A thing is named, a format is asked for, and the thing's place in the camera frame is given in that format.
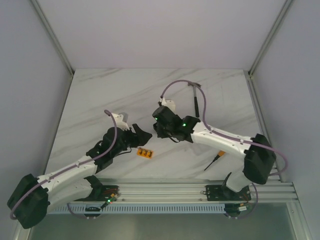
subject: purple cable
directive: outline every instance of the purple cable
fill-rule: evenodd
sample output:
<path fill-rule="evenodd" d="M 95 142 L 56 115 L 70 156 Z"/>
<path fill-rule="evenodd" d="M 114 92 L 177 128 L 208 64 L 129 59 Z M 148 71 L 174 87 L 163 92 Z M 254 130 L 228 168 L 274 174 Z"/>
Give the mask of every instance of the purple cable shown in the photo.
<path fill-rule="evenodd" d="M 257 190 L 256 185 L 255 185 L 253 182 L 252 182 L 252 186 L 253 186 L 253 188 L 254 188 L 254 190 L 255 190 L 255 204 L 254 204 L 251 212 L 249 212 L 247 215 L 244 215 L 244 216 L 236 216 L 236 217 L 230 216 L 228 213 L 225 213 L 225 215 L 226 215 L 228 218 L 230 218 L 230 219 L 245 219 L 245 218 L 249 217 L 249 216 L 254 212 L 254 210 L 256 209 L 256 207 L 257 207 L 257 205 L 258 205 L 258 190 Z"/>
<path fill-rule="evenodd" d="M 162 99 L 165 95 L 165 92 L 167 91 L 167 89 L 175 84 L 175 83 L 179 83 L 179 82 L 184 82 L 184 83 L 190 83 L 192 84 L 193 82 L 192 81 L 189 81 L 189 80 L 176 80 L 176 81 L 173 81 L 171 82 L 168 86 L 165 87 L 165 89 L 163 90 L 160 98 Z M 204 91 L 197 85 L 195 85 L 199 91 L 201 92 L 202 96 L 203 96 L 203 114 L 202 114 L 202 121 L 203 121 L 203 124 L 205 125 L 205 127 L 212 133 L 220 136 L 220 137 L 223 137 L 223 138 L 226 138 L 226 139 L 229 139 L 229 140 L 232 140 L 232 141 L 235 141 L 235 142 L 239 142 L 241 143 L 242 140 L 239 139 L 239 138 L 236 138 L 236 137 L 232 137 L 232 136 L 228 136 L 228 135 L 225 135 L 223 133 L 220 133 L 218 131 L 215 131 L 214 129 L 211 129 L 211 127 L 206 123 L 206 109 L 207 109 L 207 99 L 206 99 L 206 96 L 205 96 L 205 93 Z M 281 173 L 283 173 L 284 171 L 287 170 L 288 168 L 288 160 L 287 160 L 287 157 L 282 153 L 280 152 L 279 150 L 277 149 L 274 149 L 273 147 L 269 147 L 269 146 L 266 146 L 266 145 L 263 145 L 263 144 L 260 144 L 260 143 L 256 143 L 256 142 L 252 142 L 252 141 L 247 141 L 247 140 L 243 140 L 243 143 L 245 144 L 250 144 L 250 145 L 254 145 L 254 146 L 257 146 L 257 147 L 260 147 L 260 148 L 263 148 L 263 149 L 267 149 L 267 150 L 270 150 L 272 152 L 275 152 L 277 154 L 279 154 L 283 160 L 284 160 L 284 167 L 283 169 L 281 169 L 280 171 L 278 172 L 275 172 L 275 173 L 271 173 L 269 176 L 274 176 L 274 175 L 280 175 Z"/>
<path fill-rule="evenodd" d="M 88 160 L 86 160 L 86 161 L 83 161 L 83 162 L 79 163 L 79 166 L 84 165 L 84 164 L 87 164 L 87 163 L 90 163 L 90 162 L 93 162 L 93 161 L 95 161 L 95 160 L 103 157 L 104 155 L 106 155 L 106 154 L 113 148 L 113 146 L 114 146 L 115 143 L 116 143 L 116 140 L 117 140 L 117 124 L 116 124 L 116 120 L 115 120 L 114 116 L 112 116 L 112 113 L 111 113 L 110 111 L 104 110 L 104 113 L 107 114 L 108 116 L 110 116 L 111 119 L 112 119 L 112 121 L 113 121 L 113 125 L 114 125 L 114 128 L 115 128 L 113 141 L 112 141 L 110 147 L 109 147 L 105 152 L 101 153 L 100 155 L 98 155 L 98 156 L 96 156 L 96 157 L 94 157 L 94 158 L 92 158 L 92 159 L 88 159 Z M 69 171 L 69 170 L 71 170 L 71 169 L 74 169 L 74 168 L 76 168 L 76 167 L 77 167 L 76 164 L 75 164 L 75 165 L 72 165 L 72 166 L 69 166 L 69 167 L 67 167 L 66 169 L 63 169 L 63 170 L 57 172 L 56 174 L 50 176 L 50 177 L 49 177 L 49 180 L 52 180 L 52 179 L 54 179 L 55 177 L 57 177 L 57 176 L 59 176 L 59 175 L 61 175 L 61 174 L 64 174 L 65 172 L 67 172 L 67 171 Z M 17 219 L 17 218 L 14 216 L 14 213 L 15 213 L 17 207 L 22 203 L 22 201 L 25 200 L 26 197 L 27 197 L 30 193 L 32 193 L 35 189 L 37 189 L 38 187 L 40 187 L 41 185 L 43 185 L 43 184 L 45 184 L 45 183 L 47 183 L 47 182 L 48 182 L 48 180 L 43 180 L 42 182 L 39 182 L 37 185 L 35 185 L 35 186 L 32 187 L 29 191 L 27 191 L 27 192 L 16 202 L 16 204 L 13 206 L 13 208 L 12 208 L 12 210 L 11 210 L 11 212 L 10 212 L 10 218 L 11 218 L 12 220 L 16 220 L 16 219 Z"/>

